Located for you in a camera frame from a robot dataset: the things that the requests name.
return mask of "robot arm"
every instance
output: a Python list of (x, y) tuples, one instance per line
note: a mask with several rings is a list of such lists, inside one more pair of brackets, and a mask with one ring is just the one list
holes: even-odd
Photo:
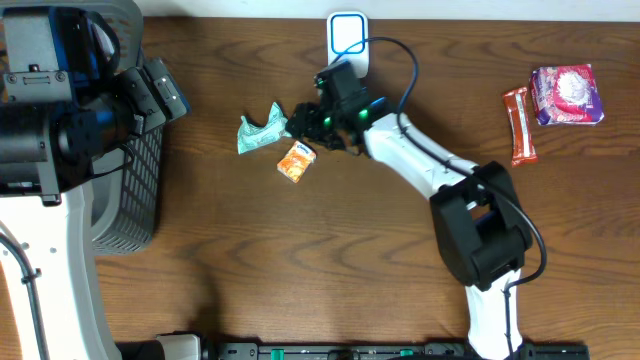
[[(466, 286), (470, 344), (483, 358), (509, 356), (503, 290), (519, 278), (524, 252), (532, 245), (529, 229), (504, 201), (432, 156), (500, 187), (517, 204), (507, 171), (495, 162), (479, 167), (455, 156), (416, 129), (405, 114), (395, 114), (384, 98), (372, 102), (348, 62), (320, 72), (316, 86), (321, 91), (320, 104), (298, 105), (287, 131), (329, 149), (366, 152), (430, 202), (440, 255)], [(489, 211), (473, 219), (469, 211), (477, 206)], [(517, 330), (514, 290), (509, 290), (509, 323), (511, 345), (517, 349), (522, 337)]]
[[(412, 126), (404, 114), (401, 115), (401, 123), (409, 136), (440, 158), (448, 159), (457, 168), (473, 172), (477, 167), (473, 162), (453, 155), (424, 135)], [(367, 151), (374, 160), (395, 170), (427, 200), (438, 193), (441, 187), (451, 186), (465, 179), (408, 141), (398, 129), (395, 114), (386, 115), (375, 121), (371, 129), (364, 132), (364, 140)], [(469, 210), (476, 205), (473, 201), (466, 204)], [(482, 358), (504, 359), (509, 356), (505, 341), (506, 312), (503, 289), (507, 283), (519, 277), (520, 270), (511, 270), (493, 281), (486, 291), (480, 290), (475, 285), (465, 287), (471, 318), (468, 339)], [(513, 349), (517, 349), (522, 344), (522, 336), (518, 332), (515, 288), (510, 289), (510, 292), (511, 344)]]

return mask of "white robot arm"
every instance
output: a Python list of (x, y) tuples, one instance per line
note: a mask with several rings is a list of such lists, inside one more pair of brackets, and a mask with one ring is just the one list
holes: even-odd
[[(405, 114), (401, 115), (401, 123), (407, 135), (441, 159), (447, 159), (454, 166), (469, 172), (473, 172), (477, 167), (475, 163), (455, 156), (424, 135), (410, 123)], [(371, 129), (364, 132), (364, 139), (368, 153), (374, 160), (395, 170), (427, 200), (441, 187), (451, 186), (465, 179), (464, 176), (449, 170), (407, 140), (398, 128), (396, 114), (389, 114), (375, 121)], [(475, 206), (474, 202), (470, 202), (467, 204), (467, 209), (470, 210)], [(509, 356), (505, 339), (506, 312), (503, 289), (507, 283), (519, 277), (520, 270), (511, 270), (493, 281), (491, 288), (487, 291), (481, 291), (476, 286), (465, 288), (471, 317), (469, 343), (483, 358), (504, 359)], [(515, 288), (511, 288), (510, 292), (511, 343), (513, 349), (517, 349), (522, 344), (522, 336), (518, 332)]]

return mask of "white device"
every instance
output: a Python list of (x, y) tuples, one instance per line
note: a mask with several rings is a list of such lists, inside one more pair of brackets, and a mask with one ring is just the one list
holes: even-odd
[(362, 42), (369, 37), (369, 20), (359, 11), (335, 12), (327, 18), (328, 64), (336, 57), (346, 53), (340, 60), (349, 60), (356, 76), (363, 78), (369, 72), (369, 43)]

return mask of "mesh basket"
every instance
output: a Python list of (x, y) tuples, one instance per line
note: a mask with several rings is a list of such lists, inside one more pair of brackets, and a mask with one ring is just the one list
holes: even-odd
[[(96, 11), (113, 28), (120, 40), (120, 66), (125, 70), (141, 65), (143, 18), (132, 0), (0, 0), (0, 14), (6, 7), (68, 6)], [(133, 167), (92, 181), (94, 203), (91, 236), (100, 254), (127, 254), (151, 242), (154, 227), (162, 129), (132, 141)], [(95, 173), (109, 171), (125, 161), (122, 150), (114, 150), (94, 161)]]

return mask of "cable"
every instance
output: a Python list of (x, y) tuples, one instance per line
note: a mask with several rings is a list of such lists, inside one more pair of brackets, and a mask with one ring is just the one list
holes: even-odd
[(36, 270), (34, 272), (24, 251), (2, 233), (0, 233), (0, 244), (7, 248), (20, 265), (23, 276), (22, 283), (27, 286), (27, 293), (29, 294), (29, 305), (31, 306), (31, 318), (36, 332), (38, 353), (40, 354), (41, 360), (48, 360), (49, 351), (47, 349), (47, 339), (44, 334), (44, 326), (42, 325), (42, 311), (40, 310), (38, 291), (36, 289), (36, 278), (40, 276), (40, 271)]
[(522, 284), (526, 284), (528, 282), (531, 282), (535, 279), (537, 279), (538, 277), (540, 277), (540, 275), (542, 275), (542, 273), (544, 272), (546, 266), (547, 266), (547, 249), (544, 245), (544, 240), (542, 239), (542, 235), (540, 234), (540, 231), (538, 230), (538, 228), (536, 227), (536, 225), (533, 223), (533, 221), (531, 220), (531, 218), (529, 218), (529, 216), (520, 208), (520, 206), (516, 205), (515, 201), (511, 199), (511, 196), (509, 196), (507, 193), (505, 193), (500, 187), (491, 184), (487, 181), (485, 181), (484, 179), (480, 178), (479, 176), (472, 174), (464, 169), (458, 168), (455, 165), (452, 165), (450, 160), (445, 160), (440, 158), (437, 154), (435, 154), (434, 152), (432, 152), (431, 150), (425, 148), (424, 146), (422, 146), (422, 144), (420, 144), (418, 141), (416, 141), (415, 139), (413, 139), (408, 133), (407, 133), (407, 127), (403, 126), (400, 120), (400, 115), (402, 114), (402, 111), (407, 103), (407, 100), (409, 98), (409, 95), (411, 94), (411, 92), (413, 91), (413, 88), (416, 85), (416, 82), (418, 81), (418, 75), (419, 75), (419, 64), (418, 64), (418, 59), (416, 58), (415, 54), (413, 53), (413, 51), (411, 51), (411, 49), (405, 45), (404, 43), (402, 43), (399, 40), (393, 39), (393, 38), (388, 38), (388, 37), (371, 37), (371, 38), (367, 38), (364, 39), (362, 41), (359, 41), (351, 46), (349, 46), (344, 52), (340, 53), (338, 55), (338, 57), (336, 57), (331, 64), (335, 63), (336, 61), (338, 61), (343, 55), (345, 55), (351, 48), (353, 48), (354, 46), (358, 46), (360, 44), (364, 44), (364, 43), (368, 43), (368, 42), (375, 42), (375, 41), (387, 41), (387, 42), (392, 42), (398, 46), (400, 46), (404, 51), (407, 52), (407, 54), (411, 57), (411, 60), (413, 61), (413, 75), (411, 77), (411, 82), (409, 83), (409, 86), (407, 87), (407, 90), (405, 90), (404, 95), (402, 96), (402, 98), (400, 99), (400, 102), (398, 103), (398, 108), (396, 109), (396, 121), (398, 123), (398, 128), (400, 129), (400, 133), (407, 138), (407, 140), (409, 140), (410, 143), (412, 143), (415, 147), (417, 147), (418, 149), (420, 149), (420, 151), (424, 152), (425, 154), (427, 154), (428, 156), (432, 157), (434, 160), (436, 160), (438, 163), (440, 163), (442, 166), (446, 167), (447, 169), (450, 169), (466, 178), (469, 178), (473, 181), (475, 181), (478, 185), (481, 185), (482, 187), (485, 188), (485, 190), (493, 193), (494, 195), (497, 195), (499, 198), (501, 198), (504, 202), (506, 202), (511, 208), (513, 208), (513, 210), (524, 220), (524, 222), (527, 224), (527, 226), (531, 229), (531, 232), (533, 233), (533, 236), (536, 239), (536, 242), (538, 244), (538, 248), (540, 249), (540, 266), (538, 267), (538, 269), (531, 275), (522, 278), (522, 279), (518, 279), (516, 281), (507, 283), (504, 287), (503, 293), (504, 293), (504, 298), (505, 298), (505, 312), (506, 312), (506, 316), (507, 316), (507, 327), (506, 327), (506, 333), (505, 336), (507, 338), (507, 345), (509, 347), (509, 357), (511, 359), (513, 359), (513, 346), (511, 345), (511, 321), (510, 321), (510, 309), (509, 309), (509, 298), (511, 297), (511, 293), (510, 293), (510, 289), (512, 287), (518, 286), (518, 285), (522, 285)]
[(120, 148), (120, 150), (122, 150), (125, 153), (127, 153), (129, 155), (129, 157), (131, 157), (131, 160), (129, 160), (125, 164), (122, 164), (122, 165), (120, 165), (120, 166), (118, 166), (118, 167), (116, 167), (116, 168), (114, 168), (112, 170), (109, 170), (107, 172), (95, 174), (89, 180), (95, 180), (95, 179), (101, 178), (103, 176), (107, 176), (107, 175), (113, 174), (116, 171), (120, 171), (120, 170), (123, 170), (125, 168), (129, 168), (129, 167), (133, 166), (133, 162), (136, 159), (136, 154), (133, 153), (133, 150), (131, 150), (131, 148), (129, 148), (127, 145), (124, 145), (124, 144), (120, 144), (118, 146), (118, 148)]

